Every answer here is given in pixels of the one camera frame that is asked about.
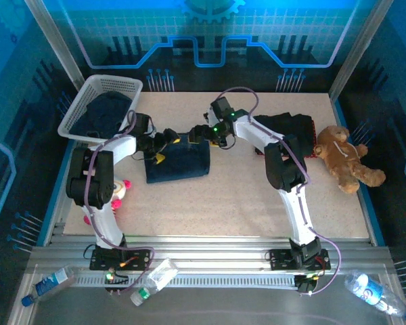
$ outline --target speckled tabletop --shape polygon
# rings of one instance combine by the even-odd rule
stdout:
[[[158,130],[188,132],[204,124],[203,114],[217,93],[142,93],[138,112],[149,114]],[[308,114],[319,133],[336,124],[326,93],[260,93],[255,114]],[[235,109],[249,110],[254,96],[230,93]],[[312,184],[306,189],[315,229],[331,238],[368,238],[357,195],[342,193],[318,158],[306,159]],[[264,158],[238,139],[231,150],[210,149],[207,176],[147,184],[143,161],[126,157],[115,175],[131,180],[116,218],[126,235],[275,236],[291,234],[279,194],[269,185]],[[92,234],[82,210],[72,203],[65,234]]]

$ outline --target folded towel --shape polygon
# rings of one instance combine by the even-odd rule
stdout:
[[[283,135],[295,135],[302,154],[306,157],[315,157],[313,148],[316,145],[316,131],[310,116],[302,114],[292,116],[287,112],[274,116],[258,115],[254,118],[272,131]]]
[[[132,102],[117,91],[103,93],[87,104],[86,113],[75,122],[70,133],[110,139],[118,133]]]
[[[156,165],[155,160],[147,159],[145,169],[147,183],[175,181],[178,179],[200,177],[209,174],[209,143],[190,144],[187,135],[181,135],[178,144],[169,144],[161,154],[165,160]]]

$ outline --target white robotic arm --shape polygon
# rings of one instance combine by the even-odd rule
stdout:
[[[117,226],[111,207],[114,165],[136,151],[145,152],[156,162],[160,162],[164,157],[159,151],[169,143],[180,141],[180,137],[171,129],[157,133],[155,127],[149,124],[151,118],[148,115],[136,113],[136,116],[137,122],[129,135],[122,135],[111,141],[98,152],[92,171],[88,197],[94,218],[92,226],[95,228],[97,247],[106,250],[111,250],[112,245],[124,245],[123,233]],[[84,203],[86,175],[96,147],[74,150],[66,183],[66,194],[81,206],[86,215],[91,215]]]
[[[259,124],[259,127],[265,129],[268,133],[271,133],[278,138],[284,138],[284,135],[268,129],[255,121],[252,117],[251,121],[252,123],[248,121],[248,116],[238,118],[233,123],[235,135],[250,142],[261,152],[265,152],[265,148],[269,144],[278,143],[278,140],[276,140],[274,137],[270,137],[267,133],[255,127],[254,124]],[[290,225],[293,229],[292,240],[298,245],[308,244],[315,239],[315,235],[310,232],[309,229],[313,226],[311,224],[310,214],[307,202],[305,200],[305,187],[301,187],[301,185],[302,183],[292,187],[290,191],[285,191],[283,189],[278,190],[286,208]]]
[[[305,199],[305,176],[284,148],[287,144],[302,169],[306,170],[297,139],[268,129],[255,121],[245,110],[235,111],[224,97],[215,100],[204,117],[208,125],[194,127],[189,132],[191,142],[208,139],[220,146],[226,146],[226,137],[233,135],[245,139],[265,153],[267,179],[281,195],[292,226],[292,256],[299,267],[311,259],[314,260],[321,252],[321,245],[310,230],[313,226]]]

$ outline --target red wire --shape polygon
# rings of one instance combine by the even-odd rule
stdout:
[[[127,265],[129,264],[129,262],[133,261],[134,259],[138,259],[138,256],[133,256],[133,257],[131,257],[129,260],[127,260],[127,261],[121,263],[121,264],[120,264],[120,267],[127,266]]]
[[[325,267],[326,267],[325,261],[320,256],[316,256],[316,261],[318,261],[319,264],[322,266],[323,276],[324,276],[325,275]]]

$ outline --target plastic basket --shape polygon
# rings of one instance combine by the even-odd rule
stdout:
[[[86,113],[87,104],[102,93],[106,93],[107,91],[118,91],[123,95],[128,96],[133,100],[128,109],[128,111],[130,111],[135,110],[137,107],[137,102],[142,88],[143,83],[137,79],[108,76],[106,74],[95,74],[90,76],[81,87],[81,90],[76,95],[72,105],[69,107],[66,115],[60,123],[58,128],[59,135],[62,137],[67,137],[68,139],[78,140],[86,143],[101,144],[105,142],[107,139],[75,135],[71,134],[70,130],[81,115]],[[126,126],[127,117],[125,116],[119,130],[124,129]]]

